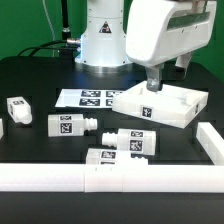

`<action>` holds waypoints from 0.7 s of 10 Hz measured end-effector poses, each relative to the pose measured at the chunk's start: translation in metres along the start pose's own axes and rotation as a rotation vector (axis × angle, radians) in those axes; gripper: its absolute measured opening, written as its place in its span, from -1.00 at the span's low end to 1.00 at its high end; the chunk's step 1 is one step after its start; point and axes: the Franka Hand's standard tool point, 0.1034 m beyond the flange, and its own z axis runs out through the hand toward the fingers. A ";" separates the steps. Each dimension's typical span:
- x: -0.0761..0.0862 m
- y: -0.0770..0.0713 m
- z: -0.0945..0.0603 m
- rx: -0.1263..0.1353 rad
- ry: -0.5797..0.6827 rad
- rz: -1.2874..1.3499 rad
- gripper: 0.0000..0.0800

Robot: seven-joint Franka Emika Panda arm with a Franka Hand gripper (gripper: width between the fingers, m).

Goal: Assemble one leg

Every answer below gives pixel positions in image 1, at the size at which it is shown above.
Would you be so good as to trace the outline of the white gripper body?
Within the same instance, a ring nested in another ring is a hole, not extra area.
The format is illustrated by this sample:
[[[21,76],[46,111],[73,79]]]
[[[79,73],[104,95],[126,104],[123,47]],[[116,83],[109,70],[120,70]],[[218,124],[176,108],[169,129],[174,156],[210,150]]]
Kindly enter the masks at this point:
[[[128,17],[126,54],[152,67],[195,51],[210,41],[217,2],[133,0]]]

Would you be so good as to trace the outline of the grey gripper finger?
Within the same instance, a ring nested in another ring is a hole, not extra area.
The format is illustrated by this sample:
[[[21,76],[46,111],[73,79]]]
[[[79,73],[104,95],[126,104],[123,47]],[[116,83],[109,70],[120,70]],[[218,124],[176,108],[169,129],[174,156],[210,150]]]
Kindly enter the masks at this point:
[[[191,52],[180,55],[176,60],[175,67],[177,69],[186,70],[190,64],[191,59],[192,59]]]
[[[149,91],[157,92],[162,89],[162,69],[162,65],[145,68],[147,74],[146,87]]]

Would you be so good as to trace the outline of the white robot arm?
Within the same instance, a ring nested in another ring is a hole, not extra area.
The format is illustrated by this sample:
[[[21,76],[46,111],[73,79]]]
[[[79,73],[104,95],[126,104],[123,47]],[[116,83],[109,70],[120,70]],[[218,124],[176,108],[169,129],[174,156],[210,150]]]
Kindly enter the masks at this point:
[[[186,71],[192,53],[208,44],[216,8],[216,0],[132,0],[124,21],[124,0],[87,0],[87,28],[75,62],[98,73],[142,65],[147,89],[157,92],[163,63],[175,59]]]

